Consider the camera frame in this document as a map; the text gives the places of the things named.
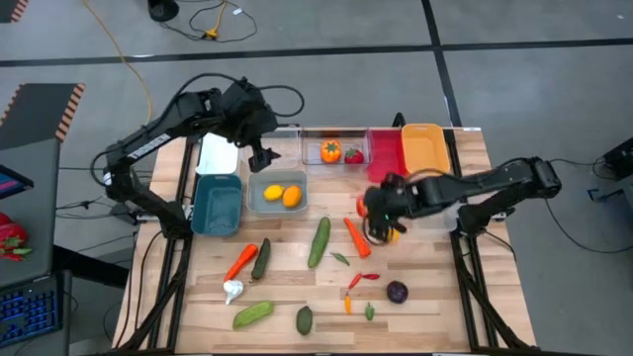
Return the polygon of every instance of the red object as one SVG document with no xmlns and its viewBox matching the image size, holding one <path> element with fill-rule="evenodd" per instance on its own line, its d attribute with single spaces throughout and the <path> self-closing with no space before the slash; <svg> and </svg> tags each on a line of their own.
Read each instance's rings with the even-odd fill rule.
<svg viewBox="0 0 633 356">
<path fill-rule="evenodd" d="M 0 226 L 3 224 L 7 224 L 11 222 L 11 218 L 9 218 L 6 214 L 0 213 Z"/>
<path fill-rule="evenodd" d="M 365 207 L 365 202 L 363 202 L 364 196 L 360 196 L 356 198 L 356 213 L 361 218 L 367 217 L 369 211 L 367 211 L 367 207 Z"/>
<path fill-rule="evenodd" d="M 371 130 L 371 134 L 372 162 L 367 167 L 369 180 L 381 183 L 390 172 L 406 175 L 401 132 L 399 130 Z"/>
<path fill-rule="evenodd" d="M 380 278 L 380 275 L 379 274 L 375 274 L 375 273 L 370 273 L 370 274 L 367 274 L 367 275 L 363 275 L 363 278 L 375 281 L 375 280 Z"/>
<path fill-rule="evenodd" d="M 27 242 L 27 232 L 11 222 L 0 226 L 0 253 L 10 252 Z"/>
<path fill-rule="evenodd" d="M 0 258 L 6 258 L 8 260 L 12 260 L 16 262 L 24 261 L 24 257 L 15 253 L 3 253 L 3 254 L 0 254 Z"/>
<path fill-rule="evenodd" d="M 244 265 L 248 263 L 248 261 L 250 261 L 251 259 L 253 259 L 253 257 L 257 255 L 257 250 L 257 246 L 252 243 L 246 245 L 246 247 L 244 247 L 244 250 L 241 251 L 239 258 L 237 258 L 237 261 L 235 261 L 228 272 L 226 272 L 225 282 L 233 279 L 233 277 L 237 275 L 239 270 L 241 270 L 241 268 L 244 267 Z"/>
<path fill-rule="evenodd" d="M 360 281 L 361 277 L 363 277 L 362 273 L 357 274 L 356 277 L 354 277 L 352 282 L 349 284 L 349 287 L 347 287 L 347 289 L 351 290 L 352 288 L 354 288 L 354 286 L 358 284 L 358 281 Z"/>
<path fill-rule="evenodd" d="M 354 241 L 354 245 L 356 245 L 358 255 L 360 256 L 360 258 L 367 258 L 367 256 L 372 254 L 372 249 L 371 247 L 369 247 L 367 239 L 358 231 L 358 229 L 354 225 L 354 222 L 352 222 L 348 218 L 343 218 L 343 221 L 347 225 L 349 234 L 352 235 L 352 240 Z"/>
<path fill-rule="evenodd" d="M 356 148 L 350 148 L 345 152 L 345 163 L 364 163 L 365 156 L 363 152 Z"/>
</svg>

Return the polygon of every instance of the garlic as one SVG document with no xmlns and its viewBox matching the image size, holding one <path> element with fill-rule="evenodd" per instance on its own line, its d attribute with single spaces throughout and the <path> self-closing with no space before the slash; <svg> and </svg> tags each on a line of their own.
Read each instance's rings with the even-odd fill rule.
<svg viewBox="0 0 633 356">
<path fill-rule="evenodd" d="M 223 285 L 226 292 L 226 305 L 230 304 L 230 301 L 239 297 L 239 295 L 244 291 L 244 284 L 239 281 L 229 280 L 226 281 Z"/>
</svg>

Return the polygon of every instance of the green chili pepper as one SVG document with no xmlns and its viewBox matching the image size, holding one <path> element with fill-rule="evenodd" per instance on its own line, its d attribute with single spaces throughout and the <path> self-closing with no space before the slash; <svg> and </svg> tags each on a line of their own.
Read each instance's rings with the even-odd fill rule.
<svg viewBox="0 0 633 356">
<path fill-rule="evenodd" d="M 332 256 L 334 256 L 334 258 L 336 258 L 340 262 L 343 262 L 344 264 L 349 266 L 349 261 L 347 260 L 347 258 L 345 258 L 345 256 L 343 256 L 340 253 L 334 253 L 334 252 L 330 252 L 330 253 L 332 254 Z"/>
<path fill-rule="evenodd" d="M 372 307 L 372 305 L 367 303 L 367 307 L 365 307 L 365 317 L 367 317 L 367 319 L 369 321 L 374 319 L 374 313 L 375 312 L 376 312 L 376 310 L 374 310 L 374 307 Z"/>
</svg>

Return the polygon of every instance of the green cucumber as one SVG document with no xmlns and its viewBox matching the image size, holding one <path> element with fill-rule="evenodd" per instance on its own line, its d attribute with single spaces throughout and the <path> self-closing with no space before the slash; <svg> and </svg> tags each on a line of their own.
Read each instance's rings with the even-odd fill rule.
<svg viewBox="0 0 633 356">
<path fill-rule="evenodd" d="M 261 247 L 259 248 L 259 255 L 257 256 L 257 260 L 255 261 L 255 267 L 253 267 L 253 271 L 250 273 L 250 276 L 254 280 L 258 280 L 264 276 L 264 271 L 266 271 L 266 265 L 268 264 L 269 256 L 270 240 L 268 238 L 264 238 L 264 242 L 261 243 Z"/>
<path fill-rule="evenodd" d="M 237 313 L 233 319 L 233 329 L 239 329 L 254 323 L 255 321 L 269 315 L 273 312 L 274 305 L 272 302 L 259 302 L 243 311 Z"/>
<path fill-rule="evenodd" d="M 310 257 L 308 258 L 308 267 L 317 267 L 320 259 L 323 257 L 327 242 L 329 241 L 329 218 L 321 218 L 318 223 L 318 229 L 316 230 L 315 239 L 313 240 L 313 247 L 310 250 Z"/>
<path fill-rule="evenodd" d="M 303 336 L 308 335 L 313 328 L 313 311 L 305 306 L 297 311 L 297 331 Z"/>
</svg>

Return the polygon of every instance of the red container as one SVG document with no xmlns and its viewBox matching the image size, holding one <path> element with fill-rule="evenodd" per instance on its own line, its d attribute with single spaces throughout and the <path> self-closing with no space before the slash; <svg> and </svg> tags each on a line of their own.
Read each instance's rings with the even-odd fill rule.
<svg viewBox="0 0 633 356">
<path fill-rule="evenodd" d="M 407 174 L 401 131 L 371 130 L 371 134 L 373 161 L 367 167 L 369 180 L 380 183 L 387 173 Z"/>
</svg>

